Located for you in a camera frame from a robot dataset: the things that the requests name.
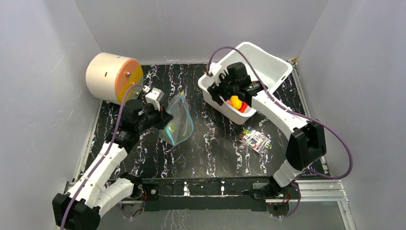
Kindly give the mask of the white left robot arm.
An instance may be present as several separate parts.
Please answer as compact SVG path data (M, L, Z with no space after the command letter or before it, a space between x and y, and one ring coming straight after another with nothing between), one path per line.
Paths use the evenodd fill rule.
M115 127L82 177L64 194L53 198L56 225L62 230L95 230L102 217L120 201L138 199L141 179L125 173L107 185L113 171L152 127L163 130L173 119L165 107L132 99L120 106Z

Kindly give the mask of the green toy lime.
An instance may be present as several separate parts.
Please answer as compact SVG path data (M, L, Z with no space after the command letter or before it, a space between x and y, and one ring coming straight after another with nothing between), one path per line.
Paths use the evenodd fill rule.
M172 138L185 137L188 133L188 125L186 123L170 122L165 129Z

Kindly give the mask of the white plastic bin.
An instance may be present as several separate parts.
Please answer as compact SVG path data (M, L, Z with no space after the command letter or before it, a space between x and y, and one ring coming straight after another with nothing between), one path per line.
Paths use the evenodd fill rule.
M243 83L244 86L251 82L258 82L258 78L260 78L266 85L268 91L273 93L293 70L290 63L264 51L251 42L242 42L236 49L241 51L251 62L253 66L252 69L244 58L234 50L231 50L218 62L213 63L213 65L215 69L219 70L219 73L224 75L228 73L228 77L231 76L231 73L227 69L230 65L237 63L237 69L241 69L242 65L244 65L245 67L242 71L237 74L237 82ZM249 106L244 112L240 112L226 102L219 105L212 99L212 96L207 90L213 84L214 77L207 76L206 74L198 79L198 86L203 92L205 102L229 118L232 122L237 125L242 125L257 112L257 110Z

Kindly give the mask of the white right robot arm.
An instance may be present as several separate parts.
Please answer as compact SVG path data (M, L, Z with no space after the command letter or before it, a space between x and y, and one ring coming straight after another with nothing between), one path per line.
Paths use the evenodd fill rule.
M254 199L283 198L299 175L326 153L324 128L317 122L295 115L284 106L257 75L252 81L242 62L223 68L210 64L206 72L214 82L207 88L211 98L219 105L232 96L246 102L266 116L282 131L288 140L286 159L267 183L256 183L244 194Z

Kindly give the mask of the clear zip top bag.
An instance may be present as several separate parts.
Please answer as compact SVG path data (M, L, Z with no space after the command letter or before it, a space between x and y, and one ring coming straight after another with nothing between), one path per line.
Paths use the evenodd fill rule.
M159 131L159 138L172 146L177 146L188 139L194 129L192 117L190 115L190 107L186 100L186 95L181 93L175 95L168 104L167 112L173 115L173 120L170 122L186 123L188 125L188 133L185 137L172 138L168 135L166 129Z

